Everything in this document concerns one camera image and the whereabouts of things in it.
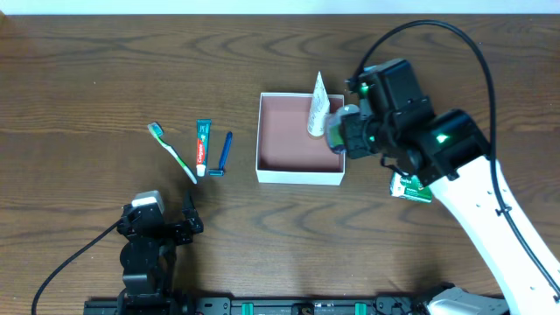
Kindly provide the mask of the blue disposable razor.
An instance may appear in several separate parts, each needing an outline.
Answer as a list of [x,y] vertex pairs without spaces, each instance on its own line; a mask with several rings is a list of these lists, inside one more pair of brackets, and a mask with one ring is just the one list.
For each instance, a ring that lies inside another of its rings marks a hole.
[[229,131],[226,135],[225,142],[220,154],[220,160],[216,169],[210,169],[208,175],[211,177],[223,177],[225,174],[225,166],[228,160],[228,153],[233,142],[233,133]]

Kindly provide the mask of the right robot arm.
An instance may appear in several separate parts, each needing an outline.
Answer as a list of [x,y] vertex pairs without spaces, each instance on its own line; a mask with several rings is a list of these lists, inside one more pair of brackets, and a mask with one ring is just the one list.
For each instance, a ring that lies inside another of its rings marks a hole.
[[381,154],[392,170],[430,190],[465,230],[512,314],[559,312],[559,261],[509,190],[476,122],[454,109],[435,115],[429,99],[374,112],[367,100],[326,123],[327,141],[349,158]]

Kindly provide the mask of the green white toothbrush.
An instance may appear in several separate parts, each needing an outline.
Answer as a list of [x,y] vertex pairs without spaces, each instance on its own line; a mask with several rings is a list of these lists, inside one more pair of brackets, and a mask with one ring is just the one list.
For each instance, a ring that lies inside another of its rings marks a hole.
[[193,171],[185,163],[185,161],[180,157],[176,150],[169,145],[164,139],[164,130],[158,122],[151,122],[147,125],[147,129],[150,134],[155,138],[155,140],[163,147],[170,155],[175,159],[175,161],[180,165],[181,169],[185,172],[187,177],[196,185],[198,180],[194,175]]

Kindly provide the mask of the Colgate toothpaste tube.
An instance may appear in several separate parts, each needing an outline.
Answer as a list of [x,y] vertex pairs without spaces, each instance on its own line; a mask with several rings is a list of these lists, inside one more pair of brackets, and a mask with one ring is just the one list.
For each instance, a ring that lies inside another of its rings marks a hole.
[[198,177],[204,177],[206,175],[211,125],[211,119],[199,119],[197,121],[196,172]]

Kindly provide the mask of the clear pump sanitizer bottle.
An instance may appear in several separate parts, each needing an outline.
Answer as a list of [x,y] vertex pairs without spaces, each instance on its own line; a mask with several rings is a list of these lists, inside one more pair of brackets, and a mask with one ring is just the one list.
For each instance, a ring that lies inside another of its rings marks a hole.
[[329,149],[334,154],[342,154],[346,151],[346,146],[342,137],[342,118],[351,114],[359,113],[357,105],[349,104],[338,108],[334,113],[329,114],[325,120],[325,140]]

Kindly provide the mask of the green soap bar pack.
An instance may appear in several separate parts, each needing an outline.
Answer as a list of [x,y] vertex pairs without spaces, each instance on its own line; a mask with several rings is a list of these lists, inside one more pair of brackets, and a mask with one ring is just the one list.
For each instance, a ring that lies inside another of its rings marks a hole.
[[428,187],[422,186],[417,176],[404,177],[396,172],[389,184],[392,197],[421,203],[431,203],[432,193]]

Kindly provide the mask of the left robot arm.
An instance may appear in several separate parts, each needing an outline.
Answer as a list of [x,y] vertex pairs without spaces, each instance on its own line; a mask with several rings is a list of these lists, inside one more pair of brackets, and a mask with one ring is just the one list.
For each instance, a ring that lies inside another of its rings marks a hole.
[[183,198],[182,220],[167,223],[164,212],[157,190],[141,192],[123,207],[117,232],[128,240],[120,254],[127,295],[121,307],[127,312],[179,314],[185,304],[172,289],[176,248],[193,242],[204,231],[204,224],[190,194]]

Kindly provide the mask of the white lotion tube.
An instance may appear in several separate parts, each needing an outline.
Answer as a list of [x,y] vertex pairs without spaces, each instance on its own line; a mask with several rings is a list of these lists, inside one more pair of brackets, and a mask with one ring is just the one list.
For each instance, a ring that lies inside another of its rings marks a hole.
[[321,138],[325,134],[326,118],[330,112],[330,101],[323,82],[322,73],[318,72],[311,98],[307,123],[307,132],[312,138]]

